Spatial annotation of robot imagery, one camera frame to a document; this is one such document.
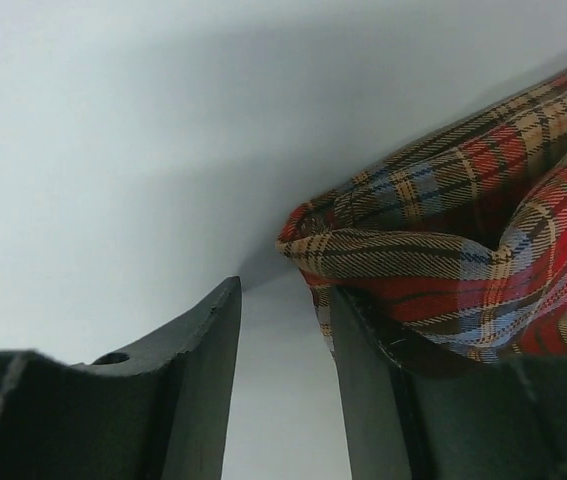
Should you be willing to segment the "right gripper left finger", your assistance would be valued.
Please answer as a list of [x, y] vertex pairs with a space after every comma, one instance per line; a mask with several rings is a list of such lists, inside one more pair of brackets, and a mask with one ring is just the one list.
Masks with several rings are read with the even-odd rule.
[[91, 364], [0, 351], [0, 479], [218, 479], [240, 280]]

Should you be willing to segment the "red brown plaid shirt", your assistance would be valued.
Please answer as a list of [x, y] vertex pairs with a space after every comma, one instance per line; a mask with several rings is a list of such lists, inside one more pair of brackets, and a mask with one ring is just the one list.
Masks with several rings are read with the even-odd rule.
[[329, 290], [458, 356], [567, 355], [567, 69], [299, 205], [276, 242]]

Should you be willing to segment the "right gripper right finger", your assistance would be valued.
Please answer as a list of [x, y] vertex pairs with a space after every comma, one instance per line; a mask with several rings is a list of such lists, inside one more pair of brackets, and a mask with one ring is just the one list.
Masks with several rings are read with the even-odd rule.
[[567, 479], [567, 357], [471, 361], [331, 292], [356, 479]]

